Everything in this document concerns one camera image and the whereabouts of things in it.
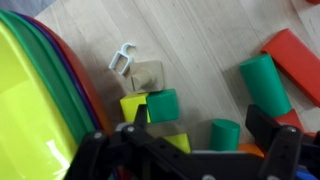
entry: red rectangular block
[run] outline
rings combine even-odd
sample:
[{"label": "red rectangular block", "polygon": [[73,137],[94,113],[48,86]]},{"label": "red rectangular block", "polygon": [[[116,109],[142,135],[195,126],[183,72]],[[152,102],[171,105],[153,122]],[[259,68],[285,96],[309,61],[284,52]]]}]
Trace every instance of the red rectangular block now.
[{"label": "red rectangular block", "polygon": [[276,66],[320,107],[320,61],[289,29],[276,34],[262,49]]},{"label": "red rectangular block", "polygon": [[282,115],[273,119],[282,125],[295,126],[296,128],[299,128],[302,132],[304,132],[304,129],[302,127],[298,114],[294,109],[292,109],[285,115]]}]

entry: green plastic plate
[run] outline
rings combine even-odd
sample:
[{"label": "green plastic plate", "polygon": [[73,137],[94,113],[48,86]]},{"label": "green plastic plate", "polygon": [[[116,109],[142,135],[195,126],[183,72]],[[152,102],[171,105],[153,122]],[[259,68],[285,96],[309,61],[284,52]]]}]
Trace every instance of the green plastic plate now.
[{"label": "green plastic plate", "polygon": [[79,144],[86,133],[94,130],[94,126],[54,49],[38,30],[21,17],[0,10],[0,20],[26,51]]}]

